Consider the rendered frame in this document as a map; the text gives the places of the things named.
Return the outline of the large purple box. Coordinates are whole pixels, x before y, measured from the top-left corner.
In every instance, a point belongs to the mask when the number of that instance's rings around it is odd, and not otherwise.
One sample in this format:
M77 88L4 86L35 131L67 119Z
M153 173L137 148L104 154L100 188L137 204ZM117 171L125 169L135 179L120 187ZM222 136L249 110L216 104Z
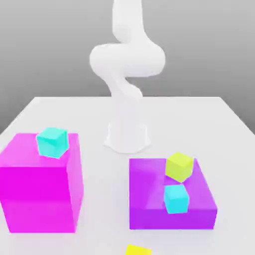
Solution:
M166 176L165 158L131 158L129 160L129 228L145 229L213 229L217 206L194 159L192 175L183 185L189 195L186 213L169 214L164 187L178 182Z

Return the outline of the small cyan cube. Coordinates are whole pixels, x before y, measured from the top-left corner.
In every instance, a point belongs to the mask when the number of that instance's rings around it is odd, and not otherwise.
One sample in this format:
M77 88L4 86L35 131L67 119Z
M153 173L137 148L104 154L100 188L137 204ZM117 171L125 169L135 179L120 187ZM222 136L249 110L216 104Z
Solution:
M189 195L183 184L166 185L163 199L168 214L188 212Z

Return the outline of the small turquoise cube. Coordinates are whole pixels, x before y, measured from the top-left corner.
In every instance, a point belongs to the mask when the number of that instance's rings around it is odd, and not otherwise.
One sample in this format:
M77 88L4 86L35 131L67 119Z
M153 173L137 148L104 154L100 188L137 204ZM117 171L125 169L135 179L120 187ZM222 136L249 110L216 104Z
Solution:
M41 156L60 158L68 149L68 133L66 129L47 127L36 136L38 152Z

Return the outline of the large magenta box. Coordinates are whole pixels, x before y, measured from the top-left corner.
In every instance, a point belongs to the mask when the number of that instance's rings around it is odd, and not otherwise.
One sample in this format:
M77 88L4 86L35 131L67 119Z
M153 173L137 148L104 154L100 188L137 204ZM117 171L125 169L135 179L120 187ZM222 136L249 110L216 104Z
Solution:
M0 203L11 233L74 233L84 195L79 136L59 158L38 153L34 133L0 152Z

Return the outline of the small yellow cube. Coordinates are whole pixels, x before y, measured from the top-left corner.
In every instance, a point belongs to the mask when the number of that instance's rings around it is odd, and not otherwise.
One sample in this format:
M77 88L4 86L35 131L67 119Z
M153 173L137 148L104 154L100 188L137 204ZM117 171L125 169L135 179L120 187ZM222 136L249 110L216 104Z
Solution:
M125 255L152 255L152 250L136 245L128 245Z

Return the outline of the small lime cube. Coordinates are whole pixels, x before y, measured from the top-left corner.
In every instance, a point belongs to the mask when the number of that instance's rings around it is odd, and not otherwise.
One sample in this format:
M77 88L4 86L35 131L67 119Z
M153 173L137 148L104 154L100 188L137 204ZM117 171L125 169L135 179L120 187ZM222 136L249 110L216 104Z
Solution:
M192 175L194 159L176 152L166 160L165 174L179 183Z

